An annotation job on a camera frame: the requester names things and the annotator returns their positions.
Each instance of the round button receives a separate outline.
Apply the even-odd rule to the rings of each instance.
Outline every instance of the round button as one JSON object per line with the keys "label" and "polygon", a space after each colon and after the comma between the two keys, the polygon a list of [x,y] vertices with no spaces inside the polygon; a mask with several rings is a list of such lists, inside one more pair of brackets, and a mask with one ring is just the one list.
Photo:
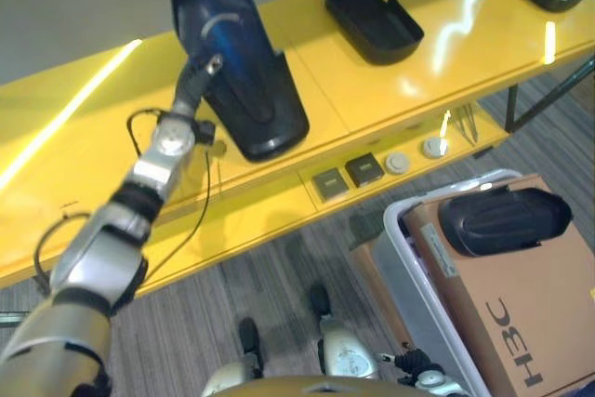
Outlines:
{"label": "round button", "polygon": [[424,388],[434,388],[444,383],[444,375],[440,371],[424,371],[417,376],[417,382]]}
{"label": "round button", "polygon": [[430,137],[422,145],[424,155],[428,158],[441,158],[448,152],[448,141],[440,137]]}
{"label": "round button", "polygon": [[402,152],[390,153],[384,164],[391,174],[404,174],[409,170],[409,159]]}

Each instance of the black cable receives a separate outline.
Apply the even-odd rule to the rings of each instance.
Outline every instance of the black cable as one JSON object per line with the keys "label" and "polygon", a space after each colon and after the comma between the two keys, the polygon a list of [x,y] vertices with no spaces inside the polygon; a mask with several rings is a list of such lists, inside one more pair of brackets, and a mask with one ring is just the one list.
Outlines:
{"label": "black cable", "polygon": [[137,153],[137,157],[140,157],[140,147],[139,144],[137,143],[137,139],[135,139],[134,137],[134,133],[132,132],[132,122],[134,121],[134,119],[141,115],[141,114],[152,114],[155,115],[157,118],[159,118],[159,116],[162,113],[166,113],[165,110],[163,109],[159,109],[157,107],[151,107],[149,109],[139,109],[136,112],[133,112],[130,116],[128,116],[128,118],[126,118],[126,129],[128,130],[128,136],[130,136],[130,139],[132,140],[132,144],[134,145],[134,150]]}
{"label": "black cable", "polygon": [[41,256],[41,249],[47,242],[47,239],[54,234],[57,230],[59,230],[64,224],[74,220],[76,218],[90,218],[91,215],[89,213],[74,213],[70,215],[64,215],[61,220],[58,220],[54,223],[51,227],[49,227],[46,232],[41,236],[35,250],[33,251],[33,266],[35,267],[35,281],[39,285],[40,291],[44,297],[47,297],[50,293],[49,288],[49,276],[41,268],[41,261],[39,260]]}
{"label": "black cable", "polygon": [[145,283],[147,281],[149,281],[149,279],[151,279],[151,277],[157,271],[159,271],[159,269],[161,269],[165,265],[166,262],[168,262],[172,257],[174,257],[174,255],[176,255],[176,253],[178,253],[178,251],[185,244],[187,244],[188,241],[191,240],[191,238],[198,231],[198,228],[201,226],[201,223],[203,223],[203,219],[205,218],[205,214],[206,214],[206,209],[208,208],[208,201],[211,197],[211,169],[210,169],[211,166],[208,161],[208,152],[207,151],[205,151],[205,165],[206,165],[206,198],[205,198],[205,204],[203,205],[203,211],[201,212],[201,216],[196,221],[196,224],[194,225],[194,228],[192,228],[192,231],[184,238],[184,240],[181,243],[179,243],[176,246],[176,248],[174,248],[171,253],[169,253],[161,262],[159,262],[157,264],[157,266],[154,269],[152,269],[152,271],[145,277],[145,280],[144,280]]}

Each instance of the plastic storage bin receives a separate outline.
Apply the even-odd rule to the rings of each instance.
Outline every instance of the plastic storage bin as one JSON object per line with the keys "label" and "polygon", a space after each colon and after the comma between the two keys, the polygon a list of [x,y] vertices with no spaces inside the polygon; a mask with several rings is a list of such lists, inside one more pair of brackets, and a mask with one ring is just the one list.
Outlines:
{"label": "plastic storage bin", "polygon": [[385,231],[371,251],[382,280],[416,346],[476,397],[490,397],[490,393],[436,295],[425,268],[407,242],[399,221],[406,211],[422,200],[521,176],[517,171],[498,169],[396,202],[384,212]]}

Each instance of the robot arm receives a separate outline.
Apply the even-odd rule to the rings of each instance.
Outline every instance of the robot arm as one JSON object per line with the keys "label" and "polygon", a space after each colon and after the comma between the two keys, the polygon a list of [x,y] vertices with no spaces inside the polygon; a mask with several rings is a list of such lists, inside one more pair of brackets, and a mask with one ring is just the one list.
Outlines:
{"label": "robot arm", "polygon": [[3,396],[109,395],[110,318],[145,277],[140,249],[194,145],[212,144],[214,125],[194,116],[222,62],[216,55],[202,69],[189,62],[182,70],[171,112],[160,119],[151,147],[71,241],[51,274],[49,297],[0,355]]}

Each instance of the yellow table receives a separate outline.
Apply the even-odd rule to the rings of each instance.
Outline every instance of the yellow table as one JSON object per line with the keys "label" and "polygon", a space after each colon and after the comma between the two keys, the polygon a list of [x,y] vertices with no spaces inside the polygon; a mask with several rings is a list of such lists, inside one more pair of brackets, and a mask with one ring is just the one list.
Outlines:
{"label": "yellow table", "polygon": [[[360,58],[325,11],[324,0],[278,0],[260,7],[270,39],[285,51],[311,131],[283,156],[251,164],[218,126],[217,143],[210,152],[213,201],[205,222],[140,293],[496,145],[507,133],[474,104],[480,137],[476,145],[449,126],[446,137],[451,149],[444,158],[427,159],[419,149],[424,138],[438,135],[449,108],[595,47],[595,0],[583,0],[565,13],[549,13],[528,0],[400,2],[426,37],[413,55],[387,67],[371,66]],[[551,32],[546,36],[552,22],[553,51]],[[0,87],[0,286],[33,274],[33,247],[48,225],[64,212],[95,209],[119,184],[135,159],[126,117],[141,107],[171,103],[185,61],[175,35],[157,35],[126,49],[129,55],[95,89],[84,86],[115,55],[122,56],[121,48]],[[41,141],[40,133],[47,133],[47,124],[72,107],[73,99],[81,102],[73,115],[32,151],[31,142]],[[199,115],[218,123],[206,104]],[[141,145],[148,143],[152,127],[151,118],[139,119],[135,133]],[[23,158],[23,151],[31,157]],[[350,184],[342,169],[345,161],[372,152],[382,162],[392,151],[408,154],[409,172],[387,174],[357,190]],[[11,171],[19,156],[26,163]],[[311,177],[333,166],[342,170],[350,192],[322,203]],[[150,272],[197,219],[205,183],[203,157],[197,153],[145,250]],[[48,243],[42,256],[46,267],[76,226],[60,231]]]}

